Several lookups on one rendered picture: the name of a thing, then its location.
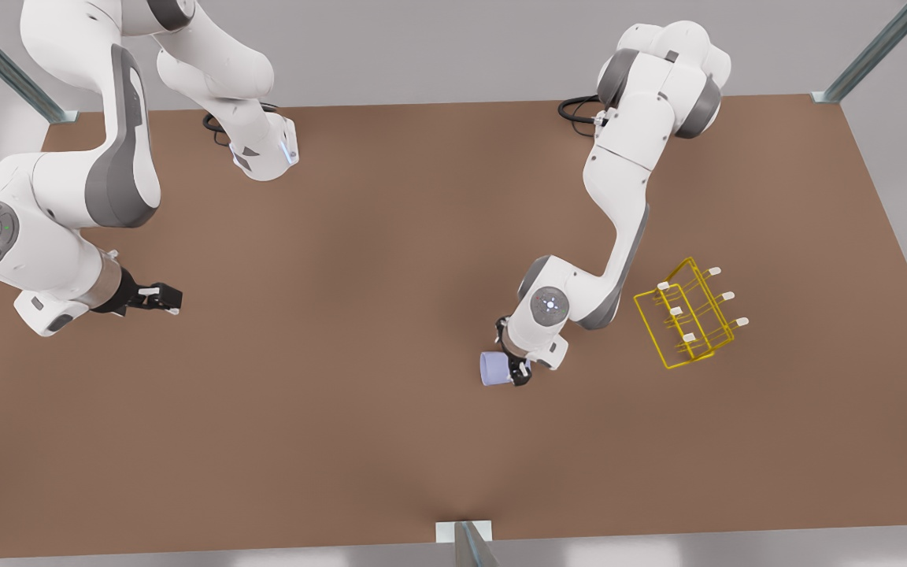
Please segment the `silver frame post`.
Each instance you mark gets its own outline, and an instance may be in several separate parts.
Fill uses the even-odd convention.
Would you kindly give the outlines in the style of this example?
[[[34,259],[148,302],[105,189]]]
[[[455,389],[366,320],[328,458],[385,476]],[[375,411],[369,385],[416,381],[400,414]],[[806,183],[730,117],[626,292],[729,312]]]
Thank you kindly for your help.
[[[907,2],[876,37],[820,92],[811,92],[816,104],[841,104],[863,79],[907,36]]]
[[[0,79],[50,124],[76,122],[79,112],[65,111],[0,48]]]
[[[453,543],[456,567],[501,567],[490,549],[492,521],[440,521],[435,541]]]

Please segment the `pale lilac cup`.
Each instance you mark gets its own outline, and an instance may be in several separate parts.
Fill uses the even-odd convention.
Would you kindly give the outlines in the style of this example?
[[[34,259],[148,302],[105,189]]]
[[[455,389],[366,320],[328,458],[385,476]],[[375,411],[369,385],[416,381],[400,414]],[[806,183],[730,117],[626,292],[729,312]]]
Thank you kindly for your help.
[[[509,369],[509,359],[504,352],[482,352],[481,356],[479,356],[479,370],[481,370],[481,381],[485,385],[513,383]]]

